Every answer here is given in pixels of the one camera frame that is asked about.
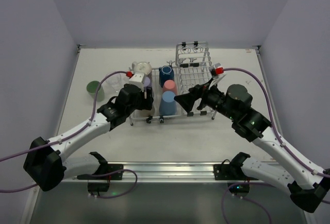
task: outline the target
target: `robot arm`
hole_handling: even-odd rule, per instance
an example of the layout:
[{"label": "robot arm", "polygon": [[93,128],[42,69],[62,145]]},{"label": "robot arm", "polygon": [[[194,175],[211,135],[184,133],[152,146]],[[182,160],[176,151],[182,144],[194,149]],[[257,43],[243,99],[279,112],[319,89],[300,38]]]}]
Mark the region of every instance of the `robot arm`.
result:
[{"label": "robot arm", "polygon": [[32,142],[30,148],[56,142],[55,145],[29,152],[23,166],[43,191],[53,189],[64,178],[96,172],[106,173],[107,162],[96,152],[85,158],[70,159],[69,156],[97,136],[124,123],[136,109],[151,110],[152,91],[144,90],[143,78],[144,74],[131,77],[130,84],[120,90],[115,102],[110,99],[97,110],[92,119],[47,141],[39,137]]},{"label": "robot arm", "polygon": [[[329,171],[307,159],[281,135],[283,143],[280,143],[271,122],[251,108],[252,96],[244,86],[231,85],[224,94],[213,82],[210,80],[204,85],[196,85],[189,89],[189,93],[176,96],[175,100],[185,111],[190,112],[195,101],[201,98],[198,110],[209,106],[230,118],[233,122],[232,128],[237,134],[266,151],[284,168],[281,170],[259,162],[248,154],[239,153],[229,164],[235,175],[244,174],[272,184],[289,194],[291,200],[300,208],[314,212],[330,189],[330,179],[317,175],[317,172],[328,175]],[[304,164],[313,168],[315,173],[303,167],[285,147]]]}]

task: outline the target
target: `black bracket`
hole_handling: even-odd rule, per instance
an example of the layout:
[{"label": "black bracket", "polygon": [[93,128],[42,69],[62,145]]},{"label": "black bracket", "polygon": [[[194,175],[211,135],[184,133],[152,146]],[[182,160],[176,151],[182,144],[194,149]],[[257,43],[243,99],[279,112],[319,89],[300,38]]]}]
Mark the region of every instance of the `black bracket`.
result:
[{"label": "black bracket", "polygon": [[200,63],[182,63],[180,64],[181,68],[188,68],[188,67],[199,67]]},{"label": "black bracket", "polygon": [[[121,170],[124,168],[123,164],[101,164],[97,171],[93,175],[102,175],[112,173],[117,170]],[[111,180],[122,180],[123,172],[116,173],[111,175]],[[91,177],[90,175],[84,174],[77,176],[79,180],[109,180],[110,177]]]},{"label": "black bracket", "polygon": [[149,116],[145,121],[147,124],[151,124],[151,121],[153,120],[152,116]]},{"label": "black bracket", "polygon": [[107,192],[110,188],[110,181],[106,183],[88,183],[87,184],[87,191],[91,194],[98,193],[100,192]]},{"label": "black bracket", "polygon": [[234,175],[231,172],[230,164],[215,164],[213,165],[213,173],[215,180],[257,180],[245,175]]}]

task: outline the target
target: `wire dish rack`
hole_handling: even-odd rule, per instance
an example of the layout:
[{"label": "wire dish rack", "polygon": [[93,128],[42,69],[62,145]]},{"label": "wire dish rack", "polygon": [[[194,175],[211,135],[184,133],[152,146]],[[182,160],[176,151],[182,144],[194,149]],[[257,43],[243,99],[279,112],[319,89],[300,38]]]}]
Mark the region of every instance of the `wire dish rack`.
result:
[{"label": "wire dish rack", "polygon": [[[177,44],[175,50],[175,66],[172,65],[174,61],[169,61],[167,63],[174,71],[174,81],[179,95],[188,93],[190,88],[197,84],[204,84],[211,79],[209,67],[212,66],[212,61],[208,50],[207,42],[194,41]],[[159,68],[152,69],[152,88],[154,93],[154,115],[148,117],[140,116],[141,112],[135,111],[129,117],[130,125],[133,125],[134,121],[143,120],[150,124],[158,120],[160,123],[164,123],[164,120],[168,118],[194,117],[200,115],[211,115],[212,119],[215,118],[216,112],[209,107],[206,107],[203,111],[197,110],[201,100],[195,102],[192,111],[189,113],[176,103],[176,115],[161,116],[158,111],[162,97],[162,88],[159,84]]]}]

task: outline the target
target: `cup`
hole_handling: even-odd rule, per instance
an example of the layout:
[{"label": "cup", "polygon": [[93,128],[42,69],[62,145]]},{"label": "cup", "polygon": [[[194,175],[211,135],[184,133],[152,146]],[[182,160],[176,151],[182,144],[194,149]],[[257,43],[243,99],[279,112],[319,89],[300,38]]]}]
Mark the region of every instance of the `cup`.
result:
[{"label": "cup", "polygon": [[109,88],[112,93],[119,93],[120,89],[122,89],[124,85],[128,83],[128,80],[129,78],[123,74],[115,74],[107,78],[105,81],[107,84],[109,84]]},{"label": "cup", "polygon": [[163,86],[163,92],[166,92],[166,91],[171,91],[173,92],[175,95],[177,95],[177,88],[176,88],[176,84],[173,80],[167,80],[165,83],[164,83],[164,86]]},{"label": "cup", "polygon": [[[99,81],[91,81],[89,84],[86,86],[86,90],[89,93],[89,95],[94,99],[95,98],[95,93],[98,85],[100,84]],[[97,98],[96,101],[102,101],[104,100],[104,90],[103,87],[100,86],[100,89],[97,92]]]},{"label": "cup", "polygon": [[170,116],[176,114],[176,101],[174,100],[175,94],[171,91],[163,93],[159,105],[159,114],[162,116]]},{"label": "cup", "polygon": [[174,80],[174,71],[171,66],[163,66],[159,68],[159,84],[161,87],[167,80]]}]

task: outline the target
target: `white wall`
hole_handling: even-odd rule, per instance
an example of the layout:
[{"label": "white wall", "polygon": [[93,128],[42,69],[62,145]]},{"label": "white wall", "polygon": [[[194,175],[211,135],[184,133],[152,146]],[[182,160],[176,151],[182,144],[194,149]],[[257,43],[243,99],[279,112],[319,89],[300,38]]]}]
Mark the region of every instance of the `white wall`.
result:
[{"label": "white wall", "polygon": [[[288,0],[261,57],[284,136],[329,168],[330,0]],[[316,216],[328,223],[329,206]]]},{"label": "white wall", "polygon": [[77,43],[96,47],[260,45],[287,0],[54,0]]},{"label": "white wall", "polygon": [[[53,0],[0,0],[0,158],[54,135],[76,46]],[[31,184],[25,156],[0,164],[0,189]],[[0,194],[1,223],[17,223],[28,192]]]}]

